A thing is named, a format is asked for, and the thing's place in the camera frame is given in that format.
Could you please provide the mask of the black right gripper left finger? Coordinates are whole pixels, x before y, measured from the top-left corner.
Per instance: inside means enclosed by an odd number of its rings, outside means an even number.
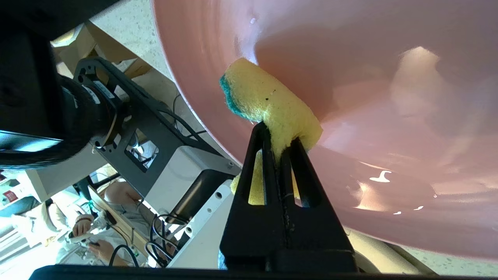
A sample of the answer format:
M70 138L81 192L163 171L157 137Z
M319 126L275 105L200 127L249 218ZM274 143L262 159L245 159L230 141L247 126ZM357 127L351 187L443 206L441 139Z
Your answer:
M256 154L263 153L263 205L251 205L251 181ZM276 165L272 139L265 123L252 132L238 186L226 222L219 251L228 270L283 272L286 237L284 199L288 192L285 173Z

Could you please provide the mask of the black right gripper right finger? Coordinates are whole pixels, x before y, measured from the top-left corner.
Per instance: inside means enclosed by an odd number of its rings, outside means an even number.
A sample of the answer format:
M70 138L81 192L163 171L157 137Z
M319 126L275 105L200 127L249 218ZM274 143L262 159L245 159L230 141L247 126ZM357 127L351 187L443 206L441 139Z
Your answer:
M356 272L354 249L297 138L281 156L282 272Z

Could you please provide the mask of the yellow green sponge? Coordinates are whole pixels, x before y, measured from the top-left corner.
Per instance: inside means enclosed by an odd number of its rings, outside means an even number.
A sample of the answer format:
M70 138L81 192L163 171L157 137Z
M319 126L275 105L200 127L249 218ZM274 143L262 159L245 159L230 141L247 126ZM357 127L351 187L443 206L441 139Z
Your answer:
M245 58L235 60L226 69L219 85L232 113L267 126L276 167L293 140L298 138L305 151L309 151L323 133L319 120L304 101Z

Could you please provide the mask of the pink plate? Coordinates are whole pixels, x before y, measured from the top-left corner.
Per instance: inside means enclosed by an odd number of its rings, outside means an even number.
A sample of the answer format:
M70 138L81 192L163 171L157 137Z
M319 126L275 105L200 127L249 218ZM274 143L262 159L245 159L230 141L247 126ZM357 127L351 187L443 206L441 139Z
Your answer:
M321 122L310 160L343 225L498 261L498 0L152 0L180 92L244 161L219 78L245 57Z

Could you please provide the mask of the seated person in background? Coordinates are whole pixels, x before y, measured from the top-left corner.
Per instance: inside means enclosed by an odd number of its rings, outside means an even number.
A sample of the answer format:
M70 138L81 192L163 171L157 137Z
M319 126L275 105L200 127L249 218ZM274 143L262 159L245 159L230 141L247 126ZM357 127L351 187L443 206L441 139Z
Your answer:
M113 224L83 209L61 209L48 202L21 214L9 215L14 228L29 241L42 248L34 255L17 258L29 268L70 264L107 266L115 249L123 245L135 254L139 266L147 263L144 248L137 245L137 236L145 236L151 228L139 206L141 196L127 182L113 182L104 191L109 206L104 213L124 219L124 225Z

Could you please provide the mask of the brown box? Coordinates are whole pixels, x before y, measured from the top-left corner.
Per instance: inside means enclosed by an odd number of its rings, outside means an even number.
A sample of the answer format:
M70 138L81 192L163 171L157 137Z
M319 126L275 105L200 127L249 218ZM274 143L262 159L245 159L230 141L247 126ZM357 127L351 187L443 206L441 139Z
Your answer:
M84 58L101 57L129 78L142 76L152 67L91 22L81 24L51 41L57 72L73 78L77 63Z

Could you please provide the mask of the black metal base frame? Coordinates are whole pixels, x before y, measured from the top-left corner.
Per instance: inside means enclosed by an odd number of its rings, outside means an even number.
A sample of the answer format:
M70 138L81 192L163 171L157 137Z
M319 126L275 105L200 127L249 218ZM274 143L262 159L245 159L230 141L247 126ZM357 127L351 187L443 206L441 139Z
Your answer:
M105 59L80 60L74 80L98 100L89 143L143 198L179 147L222 156L165 103Z

